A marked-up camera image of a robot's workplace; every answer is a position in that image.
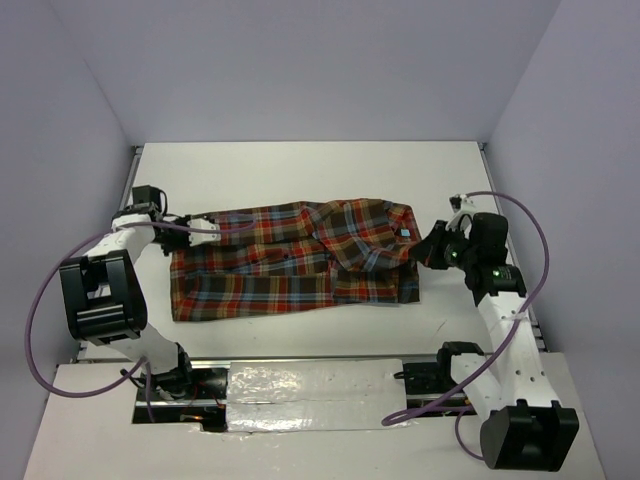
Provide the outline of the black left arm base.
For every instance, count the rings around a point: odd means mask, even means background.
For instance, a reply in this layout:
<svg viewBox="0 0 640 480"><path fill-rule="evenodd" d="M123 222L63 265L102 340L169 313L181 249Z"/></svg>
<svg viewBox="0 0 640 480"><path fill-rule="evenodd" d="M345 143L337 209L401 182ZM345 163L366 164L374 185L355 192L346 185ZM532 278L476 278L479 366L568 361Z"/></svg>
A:
<svg viewBox="0 0 640 480"><path fill-rule="evenodd" d="M178 345L167 362L151 361L133 374L130 381L143 392L144 398L163 401L211 399L215 403L226 398L228 370L197 368Z"/></svg>

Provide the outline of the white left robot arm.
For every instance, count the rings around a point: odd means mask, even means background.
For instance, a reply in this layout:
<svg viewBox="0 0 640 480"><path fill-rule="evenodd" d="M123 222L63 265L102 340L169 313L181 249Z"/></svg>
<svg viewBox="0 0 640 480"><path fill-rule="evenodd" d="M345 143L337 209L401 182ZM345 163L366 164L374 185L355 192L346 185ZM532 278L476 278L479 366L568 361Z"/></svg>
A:
<svg viewBox="0 0 640 480"><path fill-rule="evenodd" d="M157 187L135 187L132 203L117 212L112 230L85 254L58 269L68 329L76 340L106 347L132 362L150 363L152 385L173 398L195 388L189 356L151 325L135 262L157 244L168 255L189 245L187 220L165 219L167 196Z"/></svg>

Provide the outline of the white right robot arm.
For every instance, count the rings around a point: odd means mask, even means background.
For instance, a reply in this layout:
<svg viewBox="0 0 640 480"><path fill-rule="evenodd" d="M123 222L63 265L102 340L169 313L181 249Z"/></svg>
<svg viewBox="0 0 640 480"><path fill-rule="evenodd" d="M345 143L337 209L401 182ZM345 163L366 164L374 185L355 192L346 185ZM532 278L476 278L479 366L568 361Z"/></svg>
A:
<svg viewBox="0 0 640 480"><path fill-rule="evenodd" d="M508 221L493 213L457 213L437 221L411 250L433 270L456 268L488 331L493 352L448 342L435 380L462 388L482 424L481 456L494 470L557 472L579 431L575 409L562 405L542 365L527 313L520 270L508 263Z"/></svg>

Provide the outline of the plaid long sleeve shirt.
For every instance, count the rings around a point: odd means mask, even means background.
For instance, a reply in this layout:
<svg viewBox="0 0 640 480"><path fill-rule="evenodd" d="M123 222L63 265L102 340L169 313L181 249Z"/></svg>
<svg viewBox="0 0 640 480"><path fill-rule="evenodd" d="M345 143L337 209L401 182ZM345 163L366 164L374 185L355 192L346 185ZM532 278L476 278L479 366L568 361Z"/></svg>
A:
<svg viewBox="0 0 640 480"><path fill-rule="evenodd" d="M170 302L175 322L303 312L346 304L410 304L420 299L409 250L421 238L412 208L383 199L298 201L201 219L221 239L175 251Z"/></svg>

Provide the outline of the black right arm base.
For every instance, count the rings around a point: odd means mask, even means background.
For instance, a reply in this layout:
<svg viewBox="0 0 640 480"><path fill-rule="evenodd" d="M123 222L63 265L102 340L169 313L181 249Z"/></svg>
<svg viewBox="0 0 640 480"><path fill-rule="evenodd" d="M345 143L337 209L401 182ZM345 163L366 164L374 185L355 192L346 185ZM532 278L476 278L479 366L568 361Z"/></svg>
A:
<svg viewBox="0 0 640 480"><path fill-rule="evenodd" d="M409 398L427 399L428 395L444 394L456 383L451 377L451 359L463 354L484 356L484 351L472 342L448 341L438 350L435 359L403 363L393 377L404 382Z"/></svg>

